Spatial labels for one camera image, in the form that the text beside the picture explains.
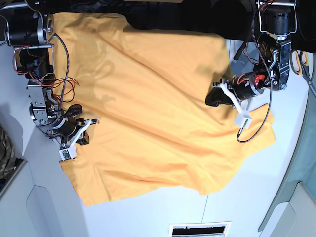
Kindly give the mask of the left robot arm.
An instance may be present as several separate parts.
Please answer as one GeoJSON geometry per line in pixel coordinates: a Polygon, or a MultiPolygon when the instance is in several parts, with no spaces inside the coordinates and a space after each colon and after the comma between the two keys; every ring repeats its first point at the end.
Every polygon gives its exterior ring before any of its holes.
{"type": "Polygon", "coordinates": [[[287,85],[291,34],[297,31],[296,1],[259,0],[256,4],[250,33],[234,59],[237,60],[247,50],[250,41],[254,42],[259,58],[251,72],[214,82],[205,99],[209,106],[233,105],[232,99],[220,88],[222,82],[238,102],[261,95],[266,88],[279,91],[287,85]]]}

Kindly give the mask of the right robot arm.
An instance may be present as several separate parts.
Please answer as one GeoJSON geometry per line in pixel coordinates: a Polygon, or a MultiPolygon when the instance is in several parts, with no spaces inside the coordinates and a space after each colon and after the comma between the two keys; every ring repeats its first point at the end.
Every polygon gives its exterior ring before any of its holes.
{"type": "Polygon", "coordinates": [[[89,144],[87,128],[98,120],[78,118],[82,114],[80,104],[67,110],[62,108],[66,85],[74,89],[77,82],[68,75],[56,78],[51,41],[61,38],[53,30],[54,18],[45,2],[2,0],[0,15],[5,20],[5,42],[14,49],[13,69],[28,79],[29,110],[34,125],[63,148],[72,143],[89,144]]]}

